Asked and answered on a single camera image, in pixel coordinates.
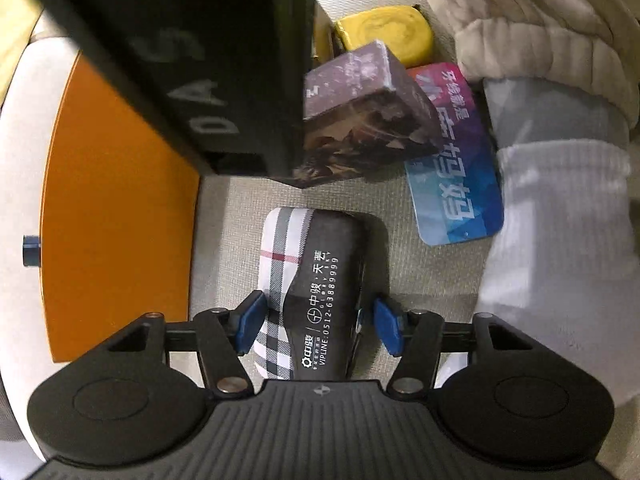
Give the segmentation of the plaid glasses case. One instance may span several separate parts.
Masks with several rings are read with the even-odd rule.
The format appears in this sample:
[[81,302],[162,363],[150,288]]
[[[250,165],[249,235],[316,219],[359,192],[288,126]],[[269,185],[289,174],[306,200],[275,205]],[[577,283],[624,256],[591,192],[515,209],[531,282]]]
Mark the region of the plaid glasses case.
[[347,378],[359,337],[366,243],[366,227],[350,214],[270,211],[258,266],[268,311],[253,344],[262,378]]

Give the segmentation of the dark illustrated card box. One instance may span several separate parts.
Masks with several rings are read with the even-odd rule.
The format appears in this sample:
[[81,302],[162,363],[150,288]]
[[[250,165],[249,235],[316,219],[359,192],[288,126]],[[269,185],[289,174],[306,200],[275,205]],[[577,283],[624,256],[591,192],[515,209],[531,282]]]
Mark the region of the dark illustrated card box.
[[359,178],[444,144],[431,100],[381,40],[306,75],[304,126],[296,188]]

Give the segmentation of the yellow tape measure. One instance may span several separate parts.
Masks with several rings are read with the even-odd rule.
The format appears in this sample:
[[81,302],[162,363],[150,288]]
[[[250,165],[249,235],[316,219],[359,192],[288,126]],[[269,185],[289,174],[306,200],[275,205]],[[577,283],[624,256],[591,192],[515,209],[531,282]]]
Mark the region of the yellow tape measure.
[[329,32],[341,53],[380,40],[405,68],[430,64],[435,56],[435,33],[414,6],[378,6],[329,20]]

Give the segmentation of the dark shampoo bottle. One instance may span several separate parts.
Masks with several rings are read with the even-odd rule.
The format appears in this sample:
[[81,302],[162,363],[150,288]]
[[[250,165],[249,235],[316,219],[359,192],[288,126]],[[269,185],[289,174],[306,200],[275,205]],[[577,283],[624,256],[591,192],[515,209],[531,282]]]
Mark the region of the dark shampoo bottle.
[[23,236],[23,266],[25,268],[41,266],[41,240],[38,235]]

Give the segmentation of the beige sofa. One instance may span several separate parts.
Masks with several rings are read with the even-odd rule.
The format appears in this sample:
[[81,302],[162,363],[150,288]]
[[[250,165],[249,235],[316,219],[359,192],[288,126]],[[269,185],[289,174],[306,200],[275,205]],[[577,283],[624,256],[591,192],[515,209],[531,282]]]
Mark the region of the beige sofa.
[[[435,58],[454,62],[454,40],[426,0],[319,0],[337,20],[393,4],[418,6],[436,36]],[[258,252],[267,214],[281,206],[347,211],[367,222],[372,292],[410,310],[469,321],[491,241],[430,247],[420,239],[405,169],[387,166],[364,179],[300,190],[267,179],[207,177],[198,190],[190,315],[235,307],[257,285]]]

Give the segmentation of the white sock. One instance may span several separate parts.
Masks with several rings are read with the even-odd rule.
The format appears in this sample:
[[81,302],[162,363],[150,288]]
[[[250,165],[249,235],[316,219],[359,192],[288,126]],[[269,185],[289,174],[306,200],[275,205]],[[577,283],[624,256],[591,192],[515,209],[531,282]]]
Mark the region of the white sock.
[[478,310],[598,378],[616,404],[639,392],[639,258],[627,153],[595,140],[503,148],[504,222]]

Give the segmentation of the orange cardboard box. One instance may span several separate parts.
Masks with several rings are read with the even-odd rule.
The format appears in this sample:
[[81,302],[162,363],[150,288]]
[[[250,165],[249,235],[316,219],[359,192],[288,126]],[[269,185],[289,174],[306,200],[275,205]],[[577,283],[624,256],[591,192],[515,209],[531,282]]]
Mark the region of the orange cardboard box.
[[[32,392],[146,311],[188,314],[200,178],[38,0],[1,0],[1,435]],[[23,236],[41,266],[23,266]]]

